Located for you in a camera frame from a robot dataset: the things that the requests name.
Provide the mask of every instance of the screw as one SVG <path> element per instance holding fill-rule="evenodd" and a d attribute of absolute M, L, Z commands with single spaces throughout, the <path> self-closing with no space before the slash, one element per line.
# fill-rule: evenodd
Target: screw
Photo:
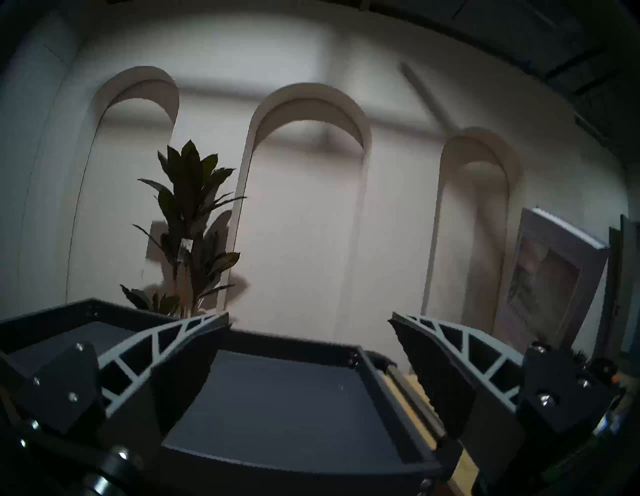
<path fill-rule="evenodd" d="M 542 406 L 554 406 L 556 404 L 556 400 L 550 394 L 542 393 L 538 395 L 538 398 L 540 399 Z"/>

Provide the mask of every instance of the dark gray panel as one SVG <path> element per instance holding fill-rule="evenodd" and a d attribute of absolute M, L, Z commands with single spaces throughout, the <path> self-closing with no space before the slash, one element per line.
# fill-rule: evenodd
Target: dark gray panel
<path fill-rule="evenodd" d="M 103 322 L 90 322 L 57 336 L 50 337 L 26 348 L 14 351 L 11 358 L 20 367 L 20 372 L 33 375 L 43 365 L 49 363 L 64 350 L 77 342 L 89 341 L 100 356 L 109 348 L 135 334 L 133 331 Z"/>
<path fill-rule="evenodd" d="M 355 370 L 223 350 L 164 445 L 311 472 L 402 464 Z"/>

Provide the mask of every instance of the ceiling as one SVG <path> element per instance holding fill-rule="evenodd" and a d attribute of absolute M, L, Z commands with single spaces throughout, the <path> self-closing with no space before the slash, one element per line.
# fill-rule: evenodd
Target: ceiling
<path fill-rule="evenodd" d="M 569 101 L 576 123 L 625 166 L 640 166 L 640 9 L 635 0 L 331 3 L 433 29 L 517 66 Z"/>

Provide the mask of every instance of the gray lattice support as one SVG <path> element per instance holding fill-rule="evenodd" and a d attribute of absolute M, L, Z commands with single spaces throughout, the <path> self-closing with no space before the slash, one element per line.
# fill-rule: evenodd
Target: gray lattice support
<path fill-rule="evenodd" d="M 509 367 L 512 376 L 518 374 L 523 359 L 520 353 L 502 341 L 471 327 L 417 314 L 394 312 L 393 318 L 418 331 L 435 336 L 509 411 L 516 411 L 514 400 L 520 386 L 504 387 L 505 382 L 497 383 L 497 378 L 502 379 L 503 367 Z"/>
<path fill-rule="evenodd" d="M 107 418 L 112 416 L 140 388 L 149 378 L 152 368 L 166 360 L 182 342 L 198 333 L 226 326 L 228 321 L 229 315 L 225 312 L 170 322 L 140 331 L 101 354 L 98 357 L 101 372 L 110 367 L 113 374 L 120 374 L 120 377 L 124 374 L 125 380 L 131 382 L 123 391 L 116 393 L 105 384 L 104 375 L 102 375 L 102 395 L 111 401 L 106 408 Z M 150 357 L 150 361 L 141 360 L 141 356 Z M 113 371 L 114 367 L 119 369 L 119 372 Z"/>

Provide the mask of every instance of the black tray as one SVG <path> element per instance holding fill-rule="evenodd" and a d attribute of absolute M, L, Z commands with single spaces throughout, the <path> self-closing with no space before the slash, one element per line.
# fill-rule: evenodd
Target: black tray
<path fill-rule="evenodd" d="M 433 452 L 361 348 L 232 331 L 149 477 L 188 493 L 419 493 Z"/>

